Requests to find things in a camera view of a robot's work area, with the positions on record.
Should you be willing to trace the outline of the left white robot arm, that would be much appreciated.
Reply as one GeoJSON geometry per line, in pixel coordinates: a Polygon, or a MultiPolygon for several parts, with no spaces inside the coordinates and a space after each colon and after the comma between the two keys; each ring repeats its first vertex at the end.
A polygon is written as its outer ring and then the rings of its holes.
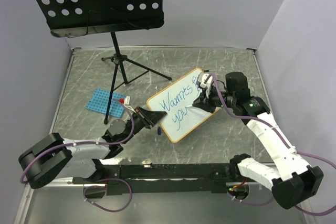
{"type": "Polygon", "coordinates": [[[112,121],[104,135],[93,140],[71,140],[50,133],[23,152],[18,162],[23,169],[21,183],[32,189],[42,188],[58,178],[80,177],[92,183],[103,179],[102,159],[111,159],[142,129],[151,129],[165,116],[165,111],[150,111],[140,106],[129,113],[127,121],[112,121]]]}

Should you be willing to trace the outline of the blue studded building plate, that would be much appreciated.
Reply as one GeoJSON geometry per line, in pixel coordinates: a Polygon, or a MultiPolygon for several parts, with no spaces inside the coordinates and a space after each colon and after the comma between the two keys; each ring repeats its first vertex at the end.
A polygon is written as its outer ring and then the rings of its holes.
{"type": "MultiPolygon", "coordinates": [[[[91,100],[86,105],[86,109],[89,111],[97,112],[100,114],[105,114],[108,106],[110,91],[104,89],[95,89],[91,100]]],[[[128,95],[113,93],[112,98],[119,100],[128,95]]],[[[124,108],[114,100],[111,100],[109,116],[115,118],[122,118],[124,114],[124,108]]]]}

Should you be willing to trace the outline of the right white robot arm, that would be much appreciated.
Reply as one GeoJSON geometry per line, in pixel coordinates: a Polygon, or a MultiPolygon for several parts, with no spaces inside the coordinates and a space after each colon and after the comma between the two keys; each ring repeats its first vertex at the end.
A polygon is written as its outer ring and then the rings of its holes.
{"type": "Polygon", "coordinates": [[[224,90],[220,90],[213,74],[201,72],[196,85],[202,92],[192,106],[209,113],[223,108],[230,116],[242,120],[275,164],[275,168],[270,168],[248,154],[236,155],[230,160],[230,177],[235,181],[249,178],[260,183],[284,209],[314,196],[324,177],[323,171],[318,166],[312,167],[290,144],[267,104],[251,95],[243,73],[230,72],[225,81],[224,90]]]}

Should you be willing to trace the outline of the yellow framed whiteboard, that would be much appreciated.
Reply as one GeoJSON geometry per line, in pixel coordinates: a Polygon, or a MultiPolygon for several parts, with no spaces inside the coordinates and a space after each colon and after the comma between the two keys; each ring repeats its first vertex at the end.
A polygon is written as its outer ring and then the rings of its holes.
{"type": "Polygon", "coordinates": [[[202,93],[196,85],[201,72],[201,68],[193,69],[146,102],[151,111],[167,112],[160,121],[160,126],[173,143],[186,137],[213,115],[199,108],[186,108],[202,93]]]}

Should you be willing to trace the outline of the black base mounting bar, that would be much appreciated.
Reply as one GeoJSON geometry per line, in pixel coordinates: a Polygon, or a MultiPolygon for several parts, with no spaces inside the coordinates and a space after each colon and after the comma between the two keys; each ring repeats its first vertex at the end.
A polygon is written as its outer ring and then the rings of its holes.
{"type": "Polygon", "coordinates": [[[77,175],[72,183],[107,185],[108,196],[127,193],[127,186],[116,178],[125,180],[133,193],[210,191],[225,194],[228,186],[244,181],[231,163],[101,164],[91,177],[85,179],[77,175]]]}

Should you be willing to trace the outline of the black perforated music stand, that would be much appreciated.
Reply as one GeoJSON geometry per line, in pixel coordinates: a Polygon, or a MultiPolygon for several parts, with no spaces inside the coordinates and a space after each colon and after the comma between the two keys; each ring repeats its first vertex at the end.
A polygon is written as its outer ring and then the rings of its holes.
{"type": "Polygon", "coordinates": [[[171,77],[139,64],[119,49],[116,32],[150,30],[164,25],[163,0],[36,0],[56,38],[74,38],[109,33],[115,54],[109,57],[114,72],[121,72],[124,84],[129,84],[123,63],[139,66],[168,80],[171,77]]]}

